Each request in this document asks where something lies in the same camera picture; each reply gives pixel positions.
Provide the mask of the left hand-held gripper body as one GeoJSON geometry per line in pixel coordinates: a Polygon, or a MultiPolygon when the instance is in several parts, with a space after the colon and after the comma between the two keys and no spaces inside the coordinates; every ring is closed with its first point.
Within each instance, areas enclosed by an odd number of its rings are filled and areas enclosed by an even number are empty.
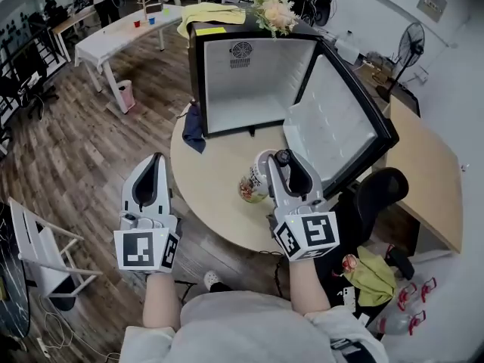
{"type": "Polygon", "coordinates": [[[113,233],[118,268],[140,273],[170,273],[180,244],[171,204],[153,208],[125,202],[113,233]]]}

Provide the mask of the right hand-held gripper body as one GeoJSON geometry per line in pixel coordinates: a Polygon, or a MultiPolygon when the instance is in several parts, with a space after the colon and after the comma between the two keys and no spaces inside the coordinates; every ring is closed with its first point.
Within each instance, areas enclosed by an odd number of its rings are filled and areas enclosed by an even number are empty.
{"type": "Polygon", "coordinates": [[[271,235],[291,262],[322,257],[339,245],[336,213],[326,201],[272,199],[275,208],[268,216],[271,235]]]}

